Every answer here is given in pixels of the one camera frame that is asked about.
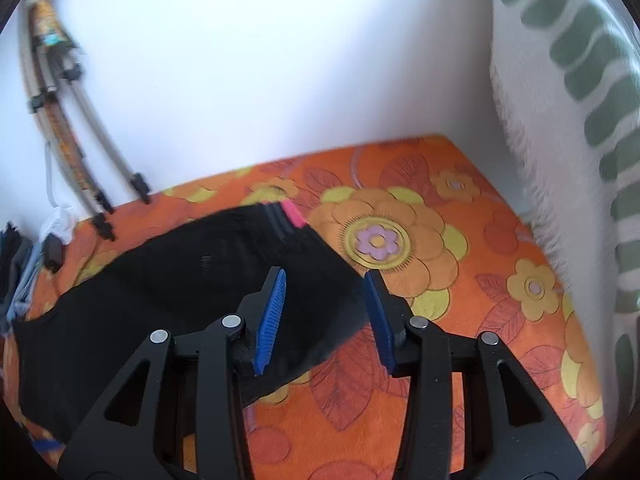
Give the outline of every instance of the bed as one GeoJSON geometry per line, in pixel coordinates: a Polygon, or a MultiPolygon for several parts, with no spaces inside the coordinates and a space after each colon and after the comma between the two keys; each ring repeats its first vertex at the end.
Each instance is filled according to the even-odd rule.
{"type": "MultiPolygon", "coordinates": [[[[440,135],[331,150],[171,187],[149,206],[117,208],[115,242],[100,240],[83,221],[62,270],[39,276],[28,319],[149,238],[224,208],[287,199],[358,272],[381,269],[390,291],[406,298],[415,314],[461,335],[498,333],[585,462],[602,453],[607,430],[600,385],[571,298],[526,225],[440,135]],[[357,233],[373,226],[382,226],[380,240],[358,245],[357,233]],[[373,251],[380,253],[376,259],[373,251]]],[[[20,413],[13,339],[4,370],[4,400],[14,418],[35,438],[50,439],[20,413]]],[[[256,478],[390,479],[407,395],[408,382],[386,374],[365,327],[323,364],[245,409],[256,478]]],[[[463,409],[455,376],[452,470],[463,465],[463,409]]],[[[53,445],[43,455],[55,466],[62,451],[53,445]]],[[[184,440],[184,456],[185,468],[194,470],[192,436],[184,440]]]]}

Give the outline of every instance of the white wall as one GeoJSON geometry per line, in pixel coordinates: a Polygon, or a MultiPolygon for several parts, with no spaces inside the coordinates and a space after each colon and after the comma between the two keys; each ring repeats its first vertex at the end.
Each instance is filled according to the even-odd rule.
{"type": "MultiPolygon", "coordinates": [[[[56,0],[85,84],[155,190],[301,152],[446,133],[526,209],[488,78],[491,0],[56,0]]],[[[46,218],[14,15],[0,35],[0,222],[46,218]]],[[[77,111],[98,181],[132,200],[77,111]]],[[[59,174],[59,202],[77,205],[59,174]]]]}

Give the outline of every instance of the black fabric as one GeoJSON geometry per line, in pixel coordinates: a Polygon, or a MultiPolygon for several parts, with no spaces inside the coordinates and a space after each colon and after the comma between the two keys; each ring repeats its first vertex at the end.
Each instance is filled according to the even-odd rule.
{"type": "Polygon", "coordinates": [[[18,250],[15,251],[14,256],[9,262],[6,277],[6,292],[4,294],[4,298],[0,296],[0,334],[2,335],[9,332],[10,327],[6,314],[9,311],[12,300],[14,299],[15,289],[18,287],[20,278],[24,274],[24,269],[27,266],[32,249],[32,241],[28,238],[21,237],[18,250]]]}
{"type": "Polygon", "coordinates": [[[22,412],[68,442],[150,332],[204,329],[259,290],[271,266],[287,273],[286,302],[265,374],[241,381],[244,406],[366,322],[359,275],[311,227],[294,228],[277,204],[226,210],[122,254],[44,316],[16,322],[22,412]]]}
{"type": "Polygon", "coordinates": [[[9,272],[11,260],[20,248],[22,237],[11,224],[7,224],[2,236],[2,250],[0,250],[0,301],[4,299],[9,289],[9,272]]]}

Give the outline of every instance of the gray cable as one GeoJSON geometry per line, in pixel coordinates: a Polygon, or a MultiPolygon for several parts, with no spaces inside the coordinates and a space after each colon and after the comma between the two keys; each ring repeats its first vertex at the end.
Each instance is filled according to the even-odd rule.
{"type": "Polygon", "coordinates": [[[44,165],[47,173],[47,198],[51,207],[58,207],[56,199],[53,197],[53,182],[51,175],[51,143],[49,141],[44,143],[44,165]]]}

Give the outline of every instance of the pink flower pattern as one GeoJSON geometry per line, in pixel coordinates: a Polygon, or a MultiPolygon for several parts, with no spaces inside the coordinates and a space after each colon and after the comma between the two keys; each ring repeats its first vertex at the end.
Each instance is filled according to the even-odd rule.
{"type": "Polygon", "coordinates": [[[382,225],[375,224],[358,231],[356,238],[358,239],[357,250],[362,254],[370,255],[379,262],[400,250],[396,243],[398,233],[385,229],[382,225]]]}

